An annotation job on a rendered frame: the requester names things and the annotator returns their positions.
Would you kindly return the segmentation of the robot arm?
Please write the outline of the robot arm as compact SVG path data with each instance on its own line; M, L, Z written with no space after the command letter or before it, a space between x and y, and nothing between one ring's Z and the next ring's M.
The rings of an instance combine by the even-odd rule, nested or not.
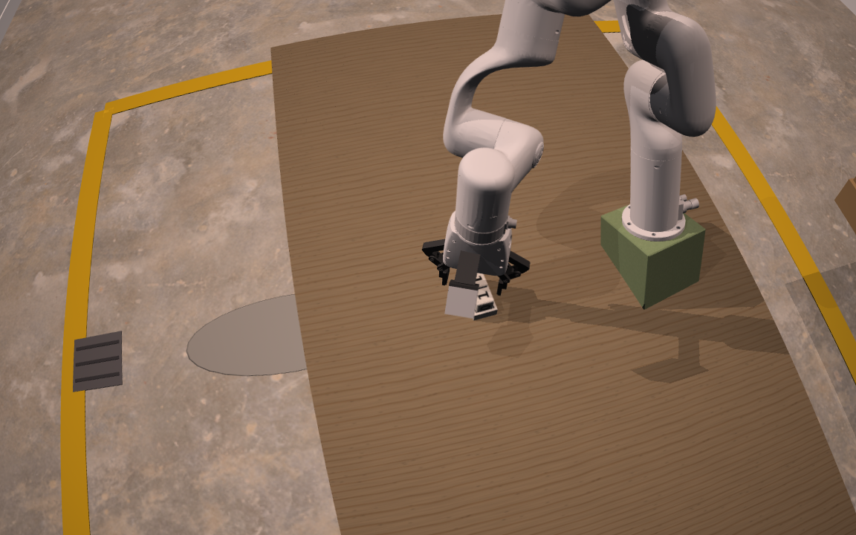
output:
M443 143L462 157L455 228L465 240L489 244L505 228L516 228L508 215L512 192L544 149L533 126L472 108L480 81L490 72L553 63L565 14L588 15L609 1L505 0L495 45L456 81ZM639 239L668 241L685 230L683 213L699 207L697 198L680 195L681 134L703 135L716 117L710 41L699 23L670 10L667 0L614 3L623 44L642 59L623 84L631 123L631 204L622 223ZM479 260L480 254L461 250L445 314L473 319Z

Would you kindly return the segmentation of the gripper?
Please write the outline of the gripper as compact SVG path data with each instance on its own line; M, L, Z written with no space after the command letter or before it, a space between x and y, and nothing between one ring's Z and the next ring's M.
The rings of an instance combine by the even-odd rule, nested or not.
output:
M506 289L510 279L521 276L529 270L530 262L516 253L512 253L512 228L508 228L500 239L489 244L474 244L467 241L456 232L455 211L451 215L446 238L437 241L425 241L422 251L429 260L437 265L442 285L447 285L450 268L458 267L458 259L461 250L465 253L480 254L478 272L490 276L498 276L499 286L497 295L502 295L502 289ZM509 244L510 243L510 244ZM443 253L438 251L443 250ZM513 265L510 265L512 263Z

